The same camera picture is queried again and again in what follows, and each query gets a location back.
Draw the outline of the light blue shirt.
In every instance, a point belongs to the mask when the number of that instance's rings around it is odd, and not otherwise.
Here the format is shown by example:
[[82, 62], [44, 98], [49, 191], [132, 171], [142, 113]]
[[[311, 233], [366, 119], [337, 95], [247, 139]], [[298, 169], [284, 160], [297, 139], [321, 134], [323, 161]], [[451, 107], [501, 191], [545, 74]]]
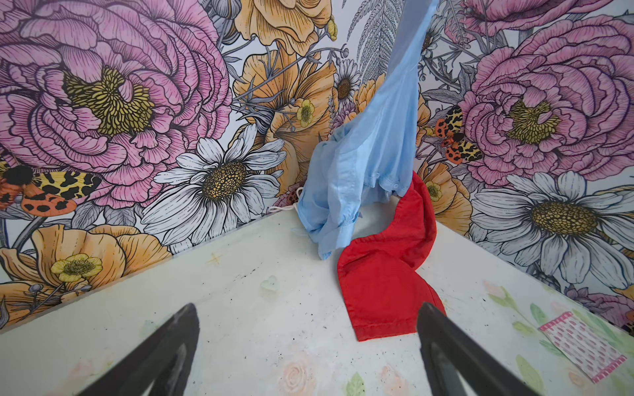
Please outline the light blue shirt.
[[362, 206], [404, 196], [412, 181], [419, 119], [418, 64], [436, 1], [405, 3], [384, 84], [367, 107], [319, 143], [297, 203], [326, 260], [346, 248]]

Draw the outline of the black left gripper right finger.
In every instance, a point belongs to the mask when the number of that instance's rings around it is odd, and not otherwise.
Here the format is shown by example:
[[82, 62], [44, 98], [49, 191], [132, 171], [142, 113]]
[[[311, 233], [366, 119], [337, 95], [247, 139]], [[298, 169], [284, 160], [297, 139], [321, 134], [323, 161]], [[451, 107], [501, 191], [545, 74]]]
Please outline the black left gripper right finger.
[[425, 303], [418, 313], [420, 352], [433, 395], [535, 395], [488, 352], [447, 318]]

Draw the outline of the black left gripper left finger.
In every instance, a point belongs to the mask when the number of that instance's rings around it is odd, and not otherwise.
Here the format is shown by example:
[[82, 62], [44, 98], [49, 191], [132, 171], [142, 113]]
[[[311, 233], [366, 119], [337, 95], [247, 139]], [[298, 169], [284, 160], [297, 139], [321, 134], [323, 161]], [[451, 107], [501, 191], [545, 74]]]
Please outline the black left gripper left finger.
[[196, 307], [184, 305], [82, 395], [183, 395], [200, 335]]

